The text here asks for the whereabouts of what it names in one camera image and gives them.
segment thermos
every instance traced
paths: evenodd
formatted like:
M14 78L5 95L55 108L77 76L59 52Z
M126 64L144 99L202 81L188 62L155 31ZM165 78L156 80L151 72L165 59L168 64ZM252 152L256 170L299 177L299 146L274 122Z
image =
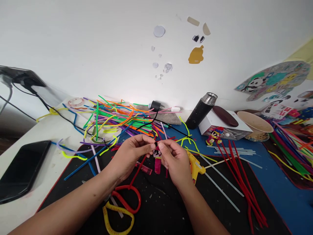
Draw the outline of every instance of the thermos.
M214 93L206 93L198 102L190 116L186 121L186 125L189 129L196 129L202 122L205 116L214 107L217 95Z

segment right hand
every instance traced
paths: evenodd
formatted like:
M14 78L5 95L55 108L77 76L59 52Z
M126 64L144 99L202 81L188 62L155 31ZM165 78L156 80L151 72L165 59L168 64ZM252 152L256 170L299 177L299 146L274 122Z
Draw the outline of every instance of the right hand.
M193 185L187 151L173 140L160 140L161 161L178 190Z

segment phone screen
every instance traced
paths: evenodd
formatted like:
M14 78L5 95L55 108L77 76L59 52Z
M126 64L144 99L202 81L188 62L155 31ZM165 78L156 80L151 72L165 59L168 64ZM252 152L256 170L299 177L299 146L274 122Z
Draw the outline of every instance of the phone screen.
M0 179L0 203L30 190L50 144L51 141L41 141L21 147Z

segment panda sticker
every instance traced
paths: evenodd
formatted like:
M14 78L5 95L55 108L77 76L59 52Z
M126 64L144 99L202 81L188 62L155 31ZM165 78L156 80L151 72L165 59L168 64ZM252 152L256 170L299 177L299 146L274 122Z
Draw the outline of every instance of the panda sticker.
M263 84L263 82L265 80L266 80L266 78L256 77L241 91L253 92L257 87L259 87L261 84Z

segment power outlet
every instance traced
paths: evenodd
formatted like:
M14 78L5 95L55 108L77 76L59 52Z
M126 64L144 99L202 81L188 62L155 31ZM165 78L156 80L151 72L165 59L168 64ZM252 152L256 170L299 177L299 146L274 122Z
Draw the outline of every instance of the power outlet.
M0 65L0 74L7 75L13 79L13 83L21 83L24 79L31 79L34 86L43 86L47 85L41 80L41 78L35 74L35 72L26 69L12 68Z

